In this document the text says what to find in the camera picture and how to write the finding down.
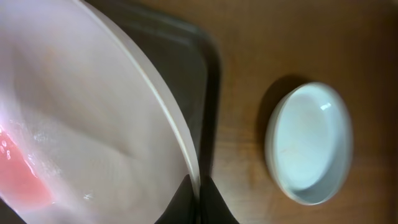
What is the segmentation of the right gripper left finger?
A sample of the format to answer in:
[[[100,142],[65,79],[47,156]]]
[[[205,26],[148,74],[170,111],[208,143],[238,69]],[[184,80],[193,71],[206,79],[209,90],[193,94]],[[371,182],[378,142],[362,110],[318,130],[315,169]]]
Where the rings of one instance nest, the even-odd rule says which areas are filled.
[[[194,224],[195,221],[196,201],[190,176],[186,175],[155,224]]]

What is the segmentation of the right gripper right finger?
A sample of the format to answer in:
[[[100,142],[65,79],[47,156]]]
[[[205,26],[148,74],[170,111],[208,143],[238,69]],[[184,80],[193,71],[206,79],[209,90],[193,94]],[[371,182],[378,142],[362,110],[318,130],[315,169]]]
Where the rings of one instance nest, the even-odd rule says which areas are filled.
[[[200,216],[202,224],[239,224],[210,176],[201,181]]]

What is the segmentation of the pale green plate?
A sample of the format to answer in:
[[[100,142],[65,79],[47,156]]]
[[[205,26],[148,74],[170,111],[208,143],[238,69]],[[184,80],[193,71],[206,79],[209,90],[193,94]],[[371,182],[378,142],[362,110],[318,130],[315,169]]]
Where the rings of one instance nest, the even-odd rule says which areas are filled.
[[[300,85],[271,114],[264,139],[267,168],[281,191],[299,204],[331,199],[348,176],[353,151],[350,115],[329,85]]]

